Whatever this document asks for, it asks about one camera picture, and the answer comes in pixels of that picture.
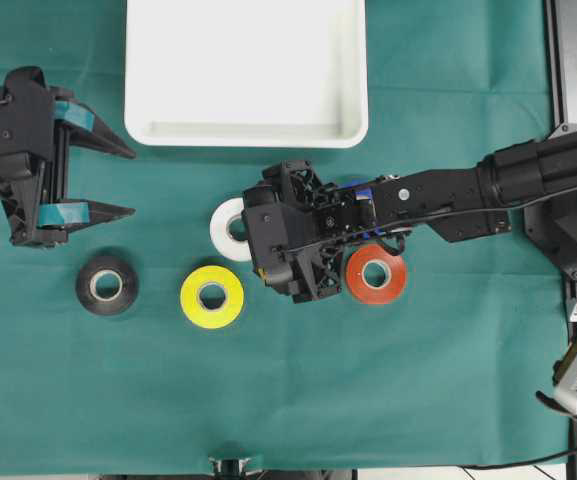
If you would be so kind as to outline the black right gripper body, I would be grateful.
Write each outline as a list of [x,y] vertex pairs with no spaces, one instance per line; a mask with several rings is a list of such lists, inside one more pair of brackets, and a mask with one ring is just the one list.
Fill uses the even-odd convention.
[[344,232],[340,193],[308,161],[269,167],[243,192],[253,271],[266,286],[295,303],[341,292],[345,248],[363,241]]

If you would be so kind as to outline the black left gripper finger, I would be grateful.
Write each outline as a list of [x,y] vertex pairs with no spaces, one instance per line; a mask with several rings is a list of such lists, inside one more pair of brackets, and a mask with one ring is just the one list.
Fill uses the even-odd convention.
[[62,203],[41,204],[37,226],[62,230],[81,230],[94,225],[109,223],[129,217],[136,212],[133,208],[95,202],[74,200]]
[[134,159],[136,153],[89,106],[74,98],[58,98],[55,121],[70,135],[72,146]]

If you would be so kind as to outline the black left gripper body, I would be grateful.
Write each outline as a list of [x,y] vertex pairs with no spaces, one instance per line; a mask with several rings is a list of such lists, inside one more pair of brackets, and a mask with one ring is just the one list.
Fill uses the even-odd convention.
[[63,177],[66,135],[56,125],[55,102],[37,66],[9,72],[0,86],[0,201],[14,246],[54,248],[68,241],[62,228],[39,225],[43,195]]

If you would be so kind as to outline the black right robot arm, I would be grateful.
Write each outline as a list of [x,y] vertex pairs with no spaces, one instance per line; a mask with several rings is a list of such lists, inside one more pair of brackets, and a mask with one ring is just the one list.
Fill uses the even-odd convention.
[[341,292],[349,246],[375,243],[396,257],[418,225],[447,242],[506,233],[509,211],[577,191],[577,132],[497,150],[469,169],[324,183],[308,161],[264,170],[243,192],[253,270],[296,303]]

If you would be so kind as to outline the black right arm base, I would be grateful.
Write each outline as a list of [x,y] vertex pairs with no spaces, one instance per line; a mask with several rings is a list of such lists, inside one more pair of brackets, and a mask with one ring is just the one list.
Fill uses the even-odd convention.
[[562,273],[577,280],[577,191],[523,210],[529,240]]

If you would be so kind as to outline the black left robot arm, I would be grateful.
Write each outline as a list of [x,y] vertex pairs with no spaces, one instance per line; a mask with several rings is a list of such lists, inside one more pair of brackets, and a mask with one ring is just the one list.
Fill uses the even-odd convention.
[[10,71],[0,86],[0,201],[12,245],[53,248],[75,231],[134,214],[69,198],[71,147],[136,156],[72,91],[47,85],[39,67]]

